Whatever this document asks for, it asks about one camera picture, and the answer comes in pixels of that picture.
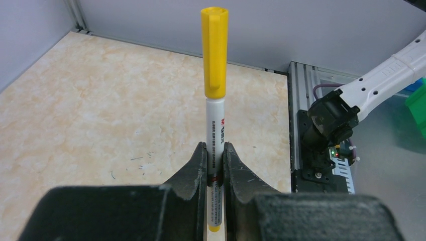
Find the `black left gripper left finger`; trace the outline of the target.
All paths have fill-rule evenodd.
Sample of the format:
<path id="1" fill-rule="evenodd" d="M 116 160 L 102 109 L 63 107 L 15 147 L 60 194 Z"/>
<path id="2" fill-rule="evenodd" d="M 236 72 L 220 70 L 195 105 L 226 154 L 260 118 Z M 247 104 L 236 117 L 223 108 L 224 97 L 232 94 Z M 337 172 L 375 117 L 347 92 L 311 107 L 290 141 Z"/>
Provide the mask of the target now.
<path id="1" fill-rule="evenodd" d="M 60 186 L 19 240 L 206 240 L 205 143 L 160 185 Z"/>

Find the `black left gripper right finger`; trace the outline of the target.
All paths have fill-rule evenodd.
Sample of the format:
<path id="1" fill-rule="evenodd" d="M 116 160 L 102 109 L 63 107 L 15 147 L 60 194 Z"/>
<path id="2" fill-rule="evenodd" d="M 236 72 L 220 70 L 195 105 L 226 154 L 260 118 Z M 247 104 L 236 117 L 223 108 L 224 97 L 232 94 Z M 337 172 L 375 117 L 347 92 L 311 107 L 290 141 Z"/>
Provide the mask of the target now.
<path id="1" fill-rule="evenodd" d="M 225 144 L 226 240 L 403 240 L 391 211 L 372 196 L 281 193 Z"/>

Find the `white rainbow marker pen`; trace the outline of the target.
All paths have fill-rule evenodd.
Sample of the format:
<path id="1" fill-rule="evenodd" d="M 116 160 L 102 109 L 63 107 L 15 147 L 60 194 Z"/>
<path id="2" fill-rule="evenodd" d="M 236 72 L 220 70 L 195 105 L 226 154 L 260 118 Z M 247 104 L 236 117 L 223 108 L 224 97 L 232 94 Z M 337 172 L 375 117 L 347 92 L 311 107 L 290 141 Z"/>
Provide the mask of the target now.
<path id="1" fill-rule="evenodd" d="M 206 99 L 207 226 L 217 232 L 222 224 L 225 99 Z"/>

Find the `yellow pen cap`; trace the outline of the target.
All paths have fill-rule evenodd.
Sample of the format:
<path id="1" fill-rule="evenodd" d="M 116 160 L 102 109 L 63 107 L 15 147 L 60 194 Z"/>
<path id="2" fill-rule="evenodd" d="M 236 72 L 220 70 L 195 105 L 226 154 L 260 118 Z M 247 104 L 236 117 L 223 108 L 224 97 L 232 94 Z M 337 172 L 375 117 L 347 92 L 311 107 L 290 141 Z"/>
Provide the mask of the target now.
<path id="1" fill-rule="evenodd" d="M 209 7 L 200 16 L 204 93 L 207 98 L 220 99 L 226 95 L 229 11 Z"/>

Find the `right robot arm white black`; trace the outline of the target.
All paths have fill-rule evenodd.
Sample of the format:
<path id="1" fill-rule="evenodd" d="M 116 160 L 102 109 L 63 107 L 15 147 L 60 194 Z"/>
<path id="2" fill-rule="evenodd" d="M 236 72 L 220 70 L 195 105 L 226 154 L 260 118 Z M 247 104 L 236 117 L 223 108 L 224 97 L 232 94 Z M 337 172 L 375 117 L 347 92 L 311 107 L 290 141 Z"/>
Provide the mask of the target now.
<path id="1" fill-rule="evenodd" d="M 353 128 L 385 100 L 425 77 L 425 32 L 360 78 L 316 100 L 307 111 L 308 129 L 301 136 L 314 168 L 329 147 L 353 134 Z"/>

